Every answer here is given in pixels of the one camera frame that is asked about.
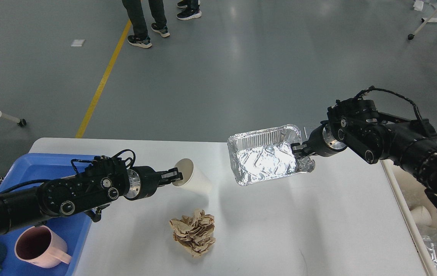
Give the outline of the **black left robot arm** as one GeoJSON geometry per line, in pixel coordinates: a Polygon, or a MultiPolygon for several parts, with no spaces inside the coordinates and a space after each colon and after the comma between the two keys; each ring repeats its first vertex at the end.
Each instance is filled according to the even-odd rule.
{"type": "Polygon", "coordinates": [[[101,220],[101,212],[119,197],[145,199],[158,187],[183,180],[178,168],[155,171],[149,166],[134,166],[134,158],[122,159],[120,153],[95,156],[85,160],[87,167],[75,175],[53,180],[39,180],[39,186],[24,190],[16,187],[0,192],[0,235],[52,218],[85,213],[93,222],[101,220]]]}

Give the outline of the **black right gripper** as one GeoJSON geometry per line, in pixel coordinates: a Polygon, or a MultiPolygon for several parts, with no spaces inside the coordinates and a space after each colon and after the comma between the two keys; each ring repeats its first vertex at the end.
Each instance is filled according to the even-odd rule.
{"type": "Polygon", "coordinates": [[[347,145],[334,137],[329,123],[322,123],[321,126],[314,129],[306,143],[292,143],[292,154],[296,158],[330,157],[345,149],[347,149],[347,145]]]}

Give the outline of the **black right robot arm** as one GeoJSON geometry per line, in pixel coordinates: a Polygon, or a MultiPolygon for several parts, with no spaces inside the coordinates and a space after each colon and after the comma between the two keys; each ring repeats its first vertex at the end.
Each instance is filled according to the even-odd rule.
{"type": "Polygon", "coordinates": [[[372,100],[363,98],[372,91],[381,89],[371,86],[350,99],[336,100],[308,140],[292,143],[293,155],[330,157],[349,148],[368,164],[389,159],[425,187],[437,208],[437,132],[414,101],[396,93],[413,107],[416,118],[409,120],[378,111],[372,100]]]}

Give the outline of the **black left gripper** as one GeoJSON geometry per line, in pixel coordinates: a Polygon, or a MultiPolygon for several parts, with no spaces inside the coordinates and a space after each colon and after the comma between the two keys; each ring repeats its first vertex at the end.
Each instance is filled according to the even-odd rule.
{"type": "Polygon", "coordinates": [[[155,171],[149,166],[138,166],[127,169],[129,190],[125,194],[127,200],[146,199],[155,194],[158,187],[183,180],[180,171],[155,171]]]}

